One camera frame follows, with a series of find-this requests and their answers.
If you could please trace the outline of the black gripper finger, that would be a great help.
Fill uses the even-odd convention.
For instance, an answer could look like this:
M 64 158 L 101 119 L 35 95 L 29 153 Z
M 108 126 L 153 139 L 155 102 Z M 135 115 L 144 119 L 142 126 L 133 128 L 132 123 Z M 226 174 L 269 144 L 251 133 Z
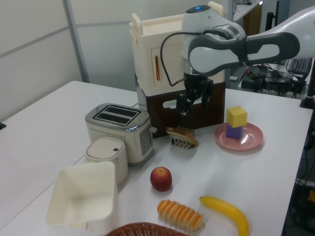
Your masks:
M 196 98 L 193 94 L 179 94 L 177 96 L 177 111 L 182 115 L 188 116 L 195 100 Z
M 203 90 L 202 90 L 202 108 L 204 110 L 207 110 L 208 109 L 208 102 L 211 98 L 211 96 L 213 95 L 214 93 L 214 83 L 213 83 L 213 80 L 211 79 L 207 79 L 206 81 L 204 81 L 204 87 L 203 87 Z

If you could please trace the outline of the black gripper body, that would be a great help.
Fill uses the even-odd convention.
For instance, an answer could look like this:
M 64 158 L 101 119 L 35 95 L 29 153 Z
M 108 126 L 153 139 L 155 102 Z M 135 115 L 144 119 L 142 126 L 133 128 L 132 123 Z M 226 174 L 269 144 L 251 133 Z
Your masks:
M 184 85 L 187 96 L 206 96 L 208 92 L 208 78 L 199 74 L 184 74 Z

